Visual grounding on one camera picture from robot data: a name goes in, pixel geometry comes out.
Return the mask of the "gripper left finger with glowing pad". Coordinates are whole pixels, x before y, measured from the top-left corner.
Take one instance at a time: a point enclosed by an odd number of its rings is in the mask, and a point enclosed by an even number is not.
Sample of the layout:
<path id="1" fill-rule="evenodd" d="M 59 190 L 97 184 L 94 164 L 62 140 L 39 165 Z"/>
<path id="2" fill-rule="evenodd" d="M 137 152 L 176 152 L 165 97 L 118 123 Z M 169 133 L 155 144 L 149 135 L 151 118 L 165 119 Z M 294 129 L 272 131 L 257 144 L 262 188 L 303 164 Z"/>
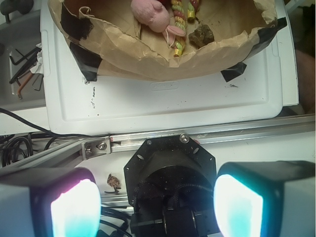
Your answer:
<path id="1" fill-rule="evenodd" d="M 87 168 L 2 168 L 2 237 L 94 237 L 101 196 Z"/>

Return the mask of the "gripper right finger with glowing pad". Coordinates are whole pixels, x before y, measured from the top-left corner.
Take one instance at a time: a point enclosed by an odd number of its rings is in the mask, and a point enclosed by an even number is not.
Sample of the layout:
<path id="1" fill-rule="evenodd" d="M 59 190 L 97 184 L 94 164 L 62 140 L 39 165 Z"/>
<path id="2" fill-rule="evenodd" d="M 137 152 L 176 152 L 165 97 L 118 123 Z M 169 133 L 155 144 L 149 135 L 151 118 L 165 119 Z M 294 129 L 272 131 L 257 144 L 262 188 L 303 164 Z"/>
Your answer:
<path id="1" fill-rule="evenodd" d="M 227 162 L 218 172 L 214 209 L 225 237 L 314 237 L 313 162 Z"/>

